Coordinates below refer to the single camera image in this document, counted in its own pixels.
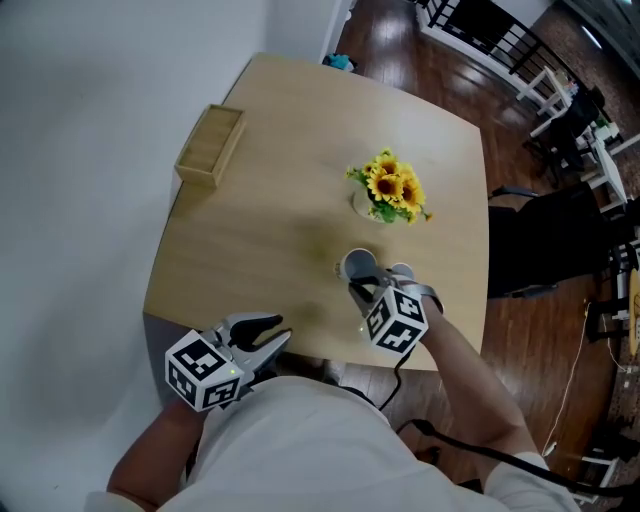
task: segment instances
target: person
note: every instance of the person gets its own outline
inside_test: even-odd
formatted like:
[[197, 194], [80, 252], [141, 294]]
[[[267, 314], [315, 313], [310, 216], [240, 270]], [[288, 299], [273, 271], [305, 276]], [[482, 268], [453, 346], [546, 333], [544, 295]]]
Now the person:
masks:
[[[435, 360], [462, 440], [546, 467], [522, 412], [476, 351], [423, 297]], [[418, 461], [370, 403], [301, 377], [276, 377], [224, 411], [167, 407], [118, 462], [86, 512], [577, 512], [569, 492], [474, 459], [484, 494]], [[184, 488], [181, 477], [200, 440]]]

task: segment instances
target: white shirt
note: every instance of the white shirt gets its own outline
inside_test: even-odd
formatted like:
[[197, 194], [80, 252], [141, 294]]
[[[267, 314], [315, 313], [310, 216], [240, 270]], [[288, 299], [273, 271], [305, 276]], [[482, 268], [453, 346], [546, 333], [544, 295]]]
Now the white shirt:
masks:
[[[520, 458], [546, 467], [533, 453]], [[485, 495], [419, 462], [366, 401], [340, 388], [280, 377], [207, 418], [187, 486], [162, 512], [577, 512], [566, 489], [506, 464]], [[85, 512], [140, 512], [91, 493]]]

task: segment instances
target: yellow flower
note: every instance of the yellow flower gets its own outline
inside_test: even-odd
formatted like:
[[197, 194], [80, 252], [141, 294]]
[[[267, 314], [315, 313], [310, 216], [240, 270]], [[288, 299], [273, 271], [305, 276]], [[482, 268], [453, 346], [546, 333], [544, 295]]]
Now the yellow flower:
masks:
[[402, 182], [397, 176], [375, 174], [367, 180], [367, 183], [376, 201], [397, 199], [402, 194]]
[[405, 179], [402, 182], [402, 200], [404, 207], [412, 213], [421, 210], [420, 205], [424, 204], [425, 197], [420, 183], [413, 179]]
[[368, 164], [364, 164], [364, 167], [362, 168], [362, 172], [365, 174], [365, 176], [371, 178], [376, 174], [380, 174], [382, 172], [382, 167], [380, 167], [375, 162], [369, 162]]
[[385, 174], [398, 174], [400, 166], [393, 155], [378, 155], [375, 162], [382, 168]]
[[413, 167], [408, 162], [400, 162], [398, 164], [398, 175], [401, 176], [403, 179], [411, 179], [411, 180], [418, 181], [418, 177], [416, 176], [416, 173], [413, 170]]

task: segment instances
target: black cable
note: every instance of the black cable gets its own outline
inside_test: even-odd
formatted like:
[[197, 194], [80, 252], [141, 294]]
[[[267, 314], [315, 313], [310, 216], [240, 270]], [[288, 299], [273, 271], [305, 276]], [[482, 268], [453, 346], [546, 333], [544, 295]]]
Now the black cable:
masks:
[[484, 448], [481, 446], [475, 446], [472, 444], [463, 443], [462, 441], [458, 441], [457, 439], [453, 439], [451, 437], [445, 436], [438, 432], [435, 427], [428, 422], [427, 420], [409, 420], [404, 422], [396, 433], [399, 434], [407, 425], [412, 423], [420, 432], [422, 432], [425, 436], [433, 436], [440, 441], [444, 441], [448, 445], [454, 446], [456, 448], [460, 448], [461, 450], [466, 450], [468, 452], [477, 453], [478, 455], [483, 455], [485, 457], [489, 457], [491, 459], [499, 460], [501, 462], [506, 462], [511, 466], [515, 466], [527, 473], [531, 473], [543, 480], [547, 480], [548, 482], [552, 482], [554, 484], [561, 485], [566, 487], [571, 491], [579, 491], [587, 494], [596, 494], [598, 496], [606, 496], [609, 498], [621, 498], [625, 496], [633, 496], [634, 494], [638, 494], [640, 489], [637, 484], [630, 485], [620, 485], [618, 487], [595, 487], [588, 484], [582, 484], [578, 482], [574, 482], [564, 476], [558, 475], [557, 473], [553, 473], [548, 469], [541, 468], [529, 462], [525, 462], [522, 459], [514, 457], [513, 455], [507, 455], [506, 453], [499, 452], [497, 450], [493, 450], [491, 448]]
[[413, 352], [413, 348], [409, 350], [409, 352], [407, 352], [405, 355], [402, 356], [400, 361], [398, 361], [398, 364], [396, 364], [395, 368], [393, 369], [393, 373], [396, 376], [396, 387], [389, 395], [389, 398], [387, 398], [385, 402], [380, 407], [378, 407], [379, 411], [382, 411], [387, 405], [389, 405], [389, 402], [391, 402], [391, 400], [393, 400], [393, 397], [396, 396], [398, 391], [400, 391], [400, 388], [402, 387], [402, 378], [400, 377], [400, 368], [404, 363], [407, 362], [407, 360], [411, 356], [411, 352]]

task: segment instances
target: led light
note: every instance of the led light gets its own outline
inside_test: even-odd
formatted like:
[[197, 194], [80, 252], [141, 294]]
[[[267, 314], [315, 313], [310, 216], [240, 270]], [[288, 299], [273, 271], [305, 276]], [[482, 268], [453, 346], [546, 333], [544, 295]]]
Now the led light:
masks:
[[582, 26], [582, 30], [584, 30], [584, 33], [587, 34], [589, 36], [589, 39], [591, 39], [591, 41], [593, 41], [593, 44], [595, 44], [598, 48], [600, 48], [602, 50], [602, 46], [600, 46], [600, 43], [598, 42], [598, 40], [596, 39], [596, 37], [589, 32], [589, 30], [587, 29], [587, 27], [585, 27], [584, 25]]

